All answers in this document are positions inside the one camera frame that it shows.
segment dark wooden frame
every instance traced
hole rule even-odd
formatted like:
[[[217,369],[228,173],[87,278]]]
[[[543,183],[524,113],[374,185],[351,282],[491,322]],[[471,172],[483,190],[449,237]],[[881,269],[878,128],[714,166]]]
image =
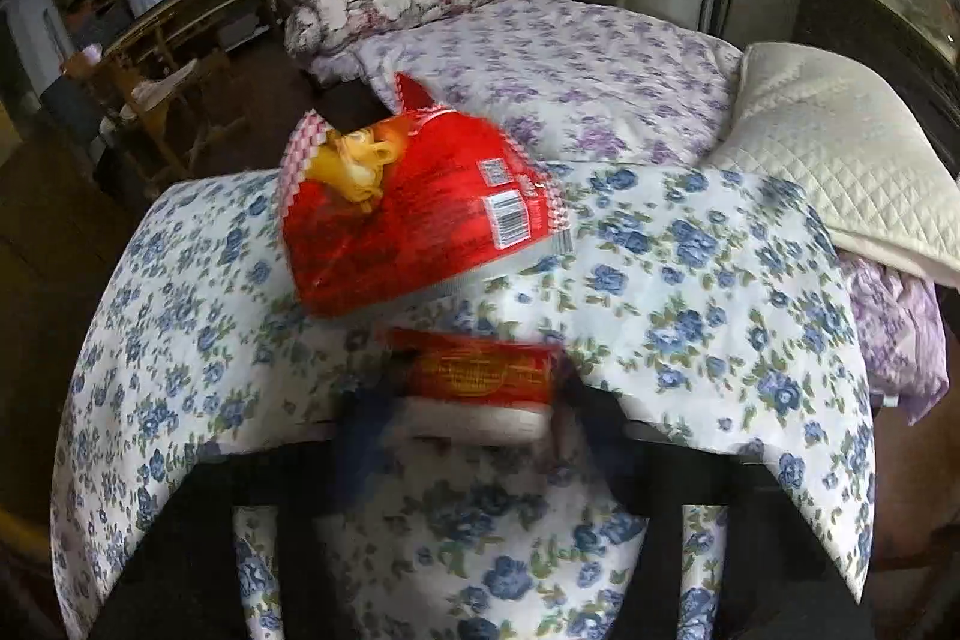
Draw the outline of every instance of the dark wooden frame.
[[[883,76],[957,177],[960,76],[909,23],[877,0],[801,0],[794,40],[848,55]]]

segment qr code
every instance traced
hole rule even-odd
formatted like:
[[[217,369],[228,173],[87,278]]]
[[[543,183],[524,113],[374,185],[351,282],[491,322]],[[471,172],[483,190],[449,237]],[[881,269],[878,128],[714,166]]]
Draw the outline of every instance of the qr code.
[[[486,161],[477,161],[477,167],[483,175],[484,182],[491,188],[514,181],[514,178],[510,175],[510,170],[507,169],[507,162],[502,158],[488,158]]]
[[[520,191],[502,191],[483,200],[497,250],[530,239],[530,218]]]

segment pink checkered trim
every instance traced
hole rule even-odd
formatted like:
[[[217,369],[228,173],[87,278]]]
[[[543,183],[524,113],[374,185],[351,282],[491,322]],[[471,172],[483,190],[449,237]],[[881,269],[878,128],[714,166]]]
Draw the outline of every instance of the pink checkered trim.
[[[333,126],[313,109],[296,124],[280,162],[280,218],[287,217],[305,172],[320,145],[326,142],[326,132],[331,129]]]

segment white barcode label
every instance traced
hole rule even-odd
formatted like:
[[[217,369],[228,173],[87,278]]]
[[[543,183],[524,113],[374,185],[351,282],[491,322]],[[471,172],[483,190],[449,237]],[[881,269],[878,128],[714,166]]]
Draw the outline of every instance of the white barcode label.
[[[530,239],[530,218],[520,191],[503,191],[483,200],[497,250]]]
[[[502,158],[488,158],[486,161],[477,161],[477,167],[489,188],[496,188],[499,185],[506,185],[514,181],[514,178],[510,176],[510,170],[507,169],[507,162]]]

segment bed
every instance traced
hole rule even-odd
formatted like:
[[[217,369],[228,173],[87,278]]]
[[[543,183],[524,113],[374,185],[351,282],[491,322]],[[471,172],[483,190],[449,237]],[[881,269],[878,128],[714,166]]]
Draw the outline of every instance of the bed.
[[[636,420],[766,464],[859,596],[875,474],[846,272],[803,188],[703,166],[738,127],[741,53],[560,0],[490,0],[411,25],[340,39],[309,53],[312,68],[361,76],[394,106],[392,77],[408,71],[436,100],[489,116],[562,182],[577,247],[395,322],[563,343]],[[338,390],[376,363],[366,330],[296,303],[276,189],[277,172],[170,189],[104,294],[56,451],[52,552],[71,637],[198,459],[318,437]],[[549,463],[523,449],[397,448],[373,499],[323,532],[368,633],[602,637],[644,523],[598,485],[576,435],[567,442]],[[683,637],[709,636],[724,518],[685,511]],[[234,531],[251,635],[280,637],[271,511],[238,509]]]

